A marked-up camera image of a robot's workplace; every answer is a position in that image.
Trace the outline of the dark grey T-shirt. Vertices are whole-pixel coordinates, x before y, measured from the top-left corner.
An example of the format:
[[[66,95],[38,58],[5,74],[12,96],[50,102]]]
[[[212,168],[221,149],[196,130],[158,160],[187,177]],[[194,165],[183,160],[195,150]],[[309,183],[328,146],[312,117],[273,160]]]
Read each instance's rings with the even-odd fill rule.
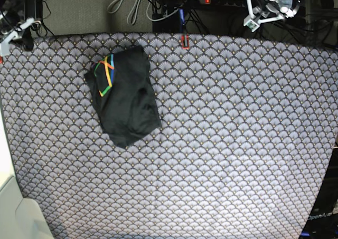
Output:
[[[161,126],[150,68],[143,48],[134,46],[105,56],[84,75],[102,131],[117,147]]]

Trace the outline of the black power adapter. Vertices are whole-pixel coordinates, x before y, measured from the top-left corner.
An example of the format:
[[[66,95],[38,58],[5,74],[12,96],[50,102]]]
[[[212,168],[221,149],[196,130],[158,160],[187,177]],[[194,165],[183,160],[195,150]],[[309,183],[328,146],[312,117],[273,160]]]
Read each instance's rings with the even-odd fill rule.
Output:
[[[42,0],[25,0],[24,4],[24,15],[25,18],[34,18],[38,22],[33,24],[32,30],[38,34],[42,26],[41,21],[43,20],[43,3]]]

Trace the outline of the black power strip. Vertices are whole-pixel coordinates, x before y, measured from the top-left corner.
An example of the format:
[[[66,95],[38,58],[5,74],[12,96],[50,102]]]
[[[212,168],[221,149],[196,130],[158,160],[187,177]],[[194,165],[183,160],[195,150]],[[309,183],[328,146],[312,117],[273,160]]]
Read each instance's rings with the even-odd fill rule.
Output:
[[[204,5],[246,7],[246,0],[199,0],[199,2]]]

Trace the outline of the red and black clamp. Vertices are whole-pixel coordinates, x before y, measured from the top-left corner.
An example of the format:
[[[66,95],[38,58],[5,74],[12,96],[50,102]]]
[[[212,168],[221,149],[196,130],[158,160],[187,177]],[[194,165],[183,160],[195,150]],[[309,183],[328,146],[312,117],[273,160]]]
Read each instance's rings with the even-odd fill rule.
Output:
[[[182,49],[189,49],[190,48],[190,43],[189,43],[189,35],[188,34],[183,34],[181,36],[181,44],[182,44]]]

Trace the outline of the fan-patterned table cloth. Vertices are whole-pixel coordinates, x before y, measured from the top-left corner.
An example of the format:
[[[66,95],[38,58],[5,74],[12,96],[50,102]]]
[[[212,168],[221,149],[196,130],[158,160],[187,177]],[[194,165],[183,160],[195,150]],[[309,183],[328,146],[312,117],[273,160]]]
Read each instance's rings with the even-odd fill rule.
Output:
[[[337,137],[337,53],[178,34],[11,46],[1,98],[18,184],[55,238],[298,238]],[[103,133],[85,73],[140,45],[161,127]]]

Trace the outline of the white plastic bin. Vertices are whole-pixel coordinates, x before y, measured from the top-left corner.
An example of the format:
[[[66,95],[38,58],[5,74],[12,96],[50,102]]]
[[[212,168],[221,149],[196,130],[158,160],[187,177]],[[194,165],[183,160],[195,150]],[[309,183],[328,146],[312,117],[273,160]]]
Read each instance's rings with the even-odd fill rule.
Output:
[[[1,116],[1,238],[53,238],[38,203],[24,198]]]

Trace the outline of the black OpenArm stand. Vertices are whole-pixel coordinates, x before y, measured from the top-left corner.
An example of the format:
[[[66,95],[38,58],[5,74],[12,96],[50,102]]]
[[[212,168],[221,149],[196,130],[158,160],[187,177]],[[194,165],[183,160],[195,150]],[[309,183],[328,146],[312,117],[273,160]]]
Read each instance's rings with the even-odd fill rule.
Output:
[[[337,146],[300,238],[337,238]]]

